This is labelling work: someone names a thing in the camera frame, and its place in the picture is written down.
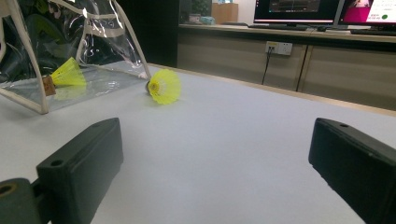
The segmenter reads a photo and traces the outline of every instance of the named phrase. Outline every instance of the yellow shuttlecock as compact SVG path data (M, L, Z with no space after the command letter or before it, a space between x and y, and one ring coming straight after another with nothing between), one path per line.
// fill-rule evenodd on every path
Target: yellow shuttlecock
M147 89L158 104L169 105L180 96L180 79L174 71L161 69L152 76Z
M86 86L87 82L74 58L67 60L51 75L55 86Z

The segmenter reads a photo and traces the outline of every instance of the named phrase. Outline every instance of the black object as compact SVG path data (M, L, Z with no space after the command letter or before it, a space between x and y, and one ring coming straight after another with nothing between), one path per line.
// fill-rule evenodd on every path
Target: black object
M259 24L251 24L248 28L254 29L268 29L268 30L288 30L288 31L306 31L306 27L303 26L288 26L288 25L259 25Z
M326 30L327 30L327 27L326 27L326 26L319 26L319 27L317 28L317 31L318 31L318 32L326 32Z
M0 223L91 223L122 162L119 119L97 122L38 164L32 185L0 183Z
M179 1L118 0L148 63L177 67Z
M350 30L353 35L389 35L396 36L396 31L381 31L381 30Z
M239 21L225 21L221 25L248 26L247 23L239 22Z
M317 119L309 162L366 223L396 223L394 148L344 123Z

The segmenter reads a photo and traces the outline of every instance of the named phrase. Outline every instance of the transparent plastic container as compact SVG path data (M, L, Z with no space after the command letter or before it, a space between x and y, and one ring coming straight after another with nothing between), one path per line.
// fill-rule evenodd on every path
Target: transparent plastic container
M0 17L0 94L40 114L150 78L115 0L0 0Z

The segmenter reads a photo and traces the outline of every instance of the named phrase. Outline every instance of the computer monitor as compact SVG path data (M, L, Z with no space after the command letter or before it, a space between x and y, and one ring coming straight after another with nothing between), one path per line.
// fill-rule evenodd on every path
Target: computer monitor
M345 0L339 24L396 28L396 1Z
M334 23L338 0L256 0L254 23Z

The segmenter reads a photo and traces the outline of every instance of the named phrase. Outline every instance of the white tabletop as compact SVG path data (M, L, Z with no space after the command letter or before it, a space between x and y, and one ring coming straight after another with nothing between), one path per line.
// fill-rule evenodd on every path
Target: white tabletop
M171 105L152 101L145 82L44 116L1 97L0 180L34 181L52 152L118 117L125 161L93 224L363 223L308 162L314 122L336 119L396 147L396 117L179 76Z

